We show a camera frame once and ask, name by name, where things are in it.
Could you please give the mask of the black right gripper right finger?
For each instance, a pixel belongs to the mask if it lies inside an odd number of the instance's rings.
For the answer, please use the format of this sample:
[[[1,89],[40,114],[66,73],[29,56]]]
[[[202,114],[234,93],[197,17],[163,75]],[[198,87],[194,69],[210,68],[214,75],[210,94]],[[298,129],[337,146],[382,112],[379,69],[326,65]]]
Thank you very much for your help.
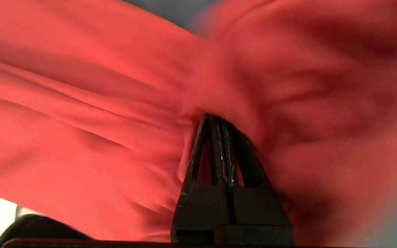
[[[291,226],[249,138],[226,120],[222,126],[230,211],[238,225]]]

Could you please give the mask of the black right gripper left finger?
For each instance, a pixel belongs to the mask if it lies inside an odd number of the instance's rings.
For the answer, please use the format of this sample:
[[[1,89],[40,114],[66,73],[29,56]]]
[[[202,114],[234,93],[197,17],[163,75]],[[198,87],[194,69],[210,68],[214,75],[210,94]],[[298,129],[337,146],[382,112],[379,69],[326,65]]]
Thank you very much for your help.
[[[171,242],[228,244],[235,221],[230,156],[223,120],[206,114],[197,129],[189,166],[172,219]]]

